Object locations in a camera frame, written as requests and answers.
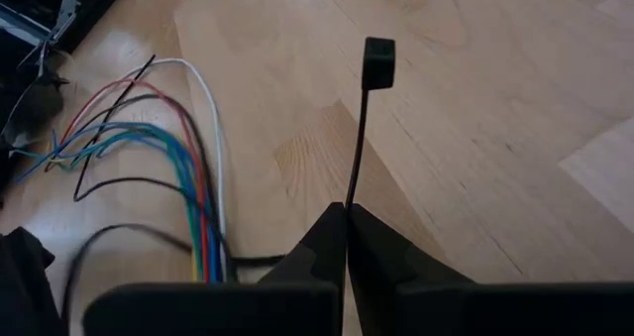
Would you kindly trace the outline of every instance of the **white wire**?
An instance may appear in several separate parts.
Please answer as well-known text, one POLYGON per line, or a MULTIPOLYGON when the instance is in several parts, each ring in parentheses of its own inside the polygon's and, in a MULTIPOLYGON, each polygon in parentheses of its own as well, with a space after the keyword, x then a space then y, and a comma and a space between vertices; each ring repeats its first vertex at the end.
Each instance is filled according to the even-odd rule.
MULTIPOLYGON (((225 183, 224 183, 224 178, 223 178, 223 145, 224 145, 224 133, 222 131, 222 127, 220 125, 220 117, 218 114, 218 107, 216 106, 216 101, 213 97, 213 95, 211 94, 211 90, 209 89, 209 86, 207 85, 207 83, 205 82, 204 78, 202 77, 202 75, 200 74, 200 72, 198 71, 198 69, 196 69, 196 67, 189 63, 187 60, 183 59, 183 58, 160 58, 160 59, 155 59, 150 66, 155 66, 158 64, 163 64, 163 63, 181 63, 184 64, 187 68, 189 68, 189 70, 194 74, 194 76, 196 77, 196 79, 198 80, 198 82, 200 83, 200 86, 202 87, 205 95, 207 96, 207 100, 209 101, 209 104, 211 105, 211 112, 213 115, 213 120, 214 120, 214 130, 215 130, 215 134, 216 134, 216 157, 217 157, 217 161, 216 161, 216 173, 218 174, 218 224, 220 227, 220 233, 225 236, 226 235, 226 231, 227 231, 227 217, 225 215, 225 199, 224 199, 224 195, 225 195, 225 183)), ((131 69, 130 71, 128 71, 126 74, 124 74, 122 77, 120 77, 117 80, 121 80, 124 79, 130 75, 133 75, 137 72, 139 72, 140 70, 143 69, 143 66, 139 66, 136 68, 131 69)), ((75 126, 81 121, 81 119, 86 115, 86 113, 88 111, 90 111, 90 109, 96 105, 103 97, 107 96, 111 90, 116 89, 117 87, 112 87, 112 89, 110 90, 106 90, 104 91, 101 95, 99 95, 98 97, 96 97, 89 106, 87 106, 79 115, 79 117, 77 117, 77 120, 75 121, 75 124, 71 127, 71 130, 74 130, 75 126)), ((226 276, 227 273, 227 268, 226 268, 226 259, 225 259, 225 253, 224 251, 221 251, 221 264, 222 264, 222 270, 223 273, 226 276)))

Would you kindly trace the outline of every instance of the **black device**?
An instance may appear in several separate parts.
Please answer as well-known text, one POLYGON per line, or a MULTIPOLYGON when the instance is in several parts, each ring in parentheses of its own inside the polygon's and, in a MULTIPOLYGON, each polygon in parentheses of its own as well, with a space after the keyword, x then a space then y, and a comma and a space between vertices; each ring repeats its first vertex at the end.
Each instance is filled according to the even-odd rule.
MULTIPOLYGON (((479 284, 353 203, 368 93, 390 87, 394 67, 394 42, 368 38, 362 86, 365 102, 346 204, 330 204, 295 248, 259 282, 116 287, 87 308, 85 334, 338 336, 343 326, 346 266, 367 336, 634 333, 629 321, 633 283, 479 284)), ((4 246, 0 240, 0 252, 4 246)), ((32 263, 38 264, 36 271, 41 275, 50 257, 38 255, 42 253, 35 253, 32 263)), ((1 278, 7 276, 4 271, 1 278)), ((48 285, 46 279, 34 281, 48 285)), ((32 320, 49 320, 37 312, 28 315, 32 320)))
POLYGON ((55 50, 71 53, 114 0, 0 0, 0 193, 20 157, 11 148, 62 109, 55 50))

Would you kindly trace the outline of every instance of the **wood grain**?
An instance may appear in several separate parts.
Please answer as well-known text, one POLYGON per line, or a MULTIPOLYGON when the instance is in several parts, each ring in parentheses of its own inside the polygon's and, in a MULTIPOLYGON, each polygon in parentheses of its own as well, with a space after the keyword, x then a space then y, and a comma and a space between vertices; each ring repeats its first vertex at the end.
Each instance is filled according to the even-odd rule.
MULTIPOLYGON (((210 84, 226 131, 235 253, 285 252, 330 200, 343 199, 364 37, 393 38, 396 81, 370 98, 359 201, 478 281, 631 280, 631 231, 560 167, 634 116, 624 3, 117 0, 64 68, 74 84, 54 124, 152 53, 185 57, 210 84)), ((192 111, 213 147, 210 108, 193 77, 168 66, 148 80, 192 111)), ((117 118, 180 134, 156 102, 117 118)), ((126 149, 95 164, 87 183, 130 173, 173 180, 163 157, 126 149)), ((1 231, 24 225, 58 256, 49 272, 55 294, 68 256, 98 227, 144 222, 186 238, 178 196, 131 184, 72 203, 76 179, 37 173, 13 187, 0 215, 1 231)), ((75 327, 98 292, 129 280, 186 280, 188 262, 132 233, 100 242, 75 327)))

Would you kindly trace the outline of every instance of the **wooden floor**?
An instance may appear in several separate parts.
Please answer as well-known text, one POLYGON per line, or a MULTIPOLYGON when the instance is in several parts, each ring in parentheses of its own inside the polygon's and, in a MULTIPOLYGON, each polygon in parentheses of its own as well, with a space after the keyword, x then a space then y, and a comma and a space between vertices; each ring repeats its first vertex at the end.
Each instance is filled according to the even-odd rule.
MULTIPOLYGON (((364 37, 393 38, 396 80, 370 97, 359 202, 477 281, 632 280, 632 18, 634 0, 118 0, 64 68, 76 83, 57 125, 151 54, 190 60, 227 135, 235 254, 283 253, 344 198, 364 37)), ((166 66, 148 80, 195 114, 213 147, 193 76, 166 66)), ((179 131, 156 102, 118 118, 179 131)), ((173 179, 164 157, 131 148, 87 182, 128 174, 173 179)), ((56 296, 69 255, 101 226, 143 222, 187 238, 172 192, 132 183, 73 203, 76 179, 35 174, 0 215, 3 232, 23 225, 57 255, 56 296)), ((106 237, 81 277, 75 331, 100 292, 188 280, 189 262, 143 236, 106 237)), ((359 332, 351 308, 346 321, 359 332)))

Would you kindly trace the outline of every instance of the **red wire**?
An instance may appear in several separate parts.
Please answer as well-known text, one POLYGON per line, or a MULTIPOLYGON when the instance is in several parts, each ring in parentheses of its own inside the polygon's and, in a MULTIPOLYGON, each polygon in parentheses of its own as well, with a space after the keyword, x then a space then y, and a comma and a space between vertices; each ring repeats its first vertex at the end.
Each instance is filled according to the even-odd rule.
MULTIPOLYGON (((163 101, 165 101, 171 108, 173 108, 178 113, 178 118, 180 118, 180 123, 182 125, 183 131, 185 132, 185 139, 187 141, 187 148, 188 148, 188 151, 189 151, 189 153, 191 154, 191 156, 193 158, 194 167, 196 169, 196 199, 198 200, 198 203, 200 203, 201 205, 204 206, 204 192, 205 192, 204 171, 202 170, 202 168, 201 168, 202 165, 200 164, 200 161, 198 160, 198 154, 196 154, 196 149, 195 149, 195 146, 194 146, 194 144, 192 142, 191 135, 189 133, 189 128, 187 126, 187 122, 185 120, 185 117, 183 116, 182 112, 180 112, 177 109, 176 106, 172 105, 171 102, 165 98, 165 93, 163 93, 158 88, 154 87, 153 85, 151 85, 151 84, 149 84, 147 82, 138 81, 138 80, 135 81, 132 78, 124 78, 124 79, 120 79, 120 80, 108 83, 105 86, 103 86, 92 97, 90 97, 90 99, 88 99, 88 101, 84 104, 84 106, 79 110, 77 115, 74 116, 74 118, 70 122, 70 125, 66 129, 66 132, 64 133, 63 137, 61 138, 60 143, 62 143, 63 141, 66 140, 66 138, 70 134, 71 130, 75 126, 76 122, 84 114, 84 111, 86 111, 89 108, 89 106, 92 103, 92 101, 94 101, 97 97, 99 97, 101 95, 101 93, 103 91, 105 91, 106 89, 108 89, 108 88, 110 88, 112 86, 116 86, 116 85, 121 84, 121 83, 126 83, 126 82, 134 83, 135 85, 142 86, 142 87, 145 87, 145 88, 151 90, 153 93, 155 93, 158 96, 158 98, 160 98, 163 101)), ((202 249, 201 259, 202 259, 203 278, 204 278, 205 281, 209 281, 209 266, 208 266, 208 258, 207 258, 207 255, 208 255, 207 246, 208 246, 208 242, 209 241, 208 241, 208 236, 207 236, 206 222, 205 222, 204 214, 202 212, 200 213, 200 238, 201 238, 200 245, 201 245, 201 249, 202 249)))

